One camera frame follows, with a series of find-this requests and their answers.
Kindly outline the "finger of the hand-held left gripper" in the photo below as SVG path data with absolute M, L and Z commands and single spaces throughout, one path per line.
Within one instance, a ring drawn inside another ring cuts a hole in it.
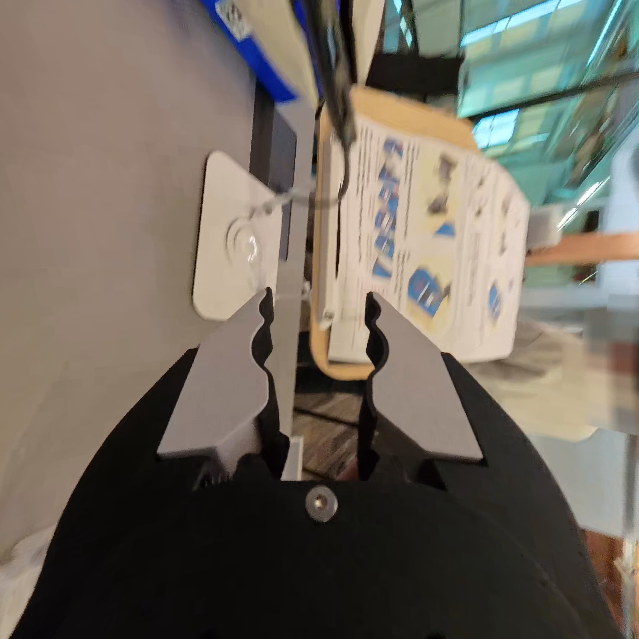
M 365 84 L 378 46 L 385 1 L 340 1 L 340 22 L 346 40 L 353 84 Z
M 318 105 L 319 92 L 304 26 L 301 1 L 241 1 L 240 12 L 251 27 L 259 53 L 255 69 L 276 103 Z

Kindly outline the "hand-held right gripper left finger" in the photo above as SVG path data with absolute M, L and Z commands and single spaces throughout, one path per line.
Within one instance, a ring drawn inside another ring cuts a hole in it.
M 280 480 L 290 440 L 280 430 L 272 373 L 270 288 L 258 291 L 198 347 L 166 430 L 161 459 L 203 456 L 213 474 L 232 477 L 240 459 L 260 456 Z

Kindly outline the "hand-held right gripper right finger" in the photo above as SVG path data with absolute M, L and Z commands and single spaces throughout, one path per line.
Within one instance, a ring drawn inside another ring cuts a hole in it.
M 417 480 L 436 461 L 480 465 L 484 454 L 440 349 L 379 293 L 365 298 L 365 382 L 358 423 L 358 475 L 377 470 Z

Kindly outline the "blue plastic bin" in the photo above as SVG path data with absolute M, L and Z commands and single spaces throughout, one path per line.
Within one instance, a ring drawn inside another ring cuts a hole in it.
M 276 104 L 299 99 L 299 92 L 284 80 L 283 73 L 277 70 L 264 46 L 259 44 L 252 21 L 241 11 L 237 1 L 201 1 L 201 4 Z

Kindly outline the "slim black usb hub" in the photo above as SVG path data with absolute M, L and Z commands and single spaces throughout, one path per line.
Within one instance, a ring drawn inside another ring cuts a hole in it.
M 335 1 L 302 1 L 306 15 L 307 41 L 315 64 L 318 88 L 333 129 L 347 153 L 356 140 L 355 115 L 351 102 L 350 57 Z

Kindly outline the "white stand base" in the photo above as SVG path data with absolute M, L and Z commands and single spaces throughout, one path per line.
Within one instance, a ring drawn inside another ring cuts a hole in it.
M 206 159 L 192 289 L 200 318 L 223 322 L 257 292 L 309 301 L 302 279 L 292 293 L 277 292 L 283 209 L 300 193 L 275 194 L 222 151 Z

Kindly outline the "printed instruction sheet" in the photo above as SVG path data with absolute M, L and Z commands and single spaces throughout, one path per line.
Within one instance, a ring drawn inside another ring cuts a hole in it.
M 366 363 L 365 297 L 379 293 L 460 362 L 513 350 L 530 205 L 481 154 L 356 116 L 321 320 L 330 362 Z

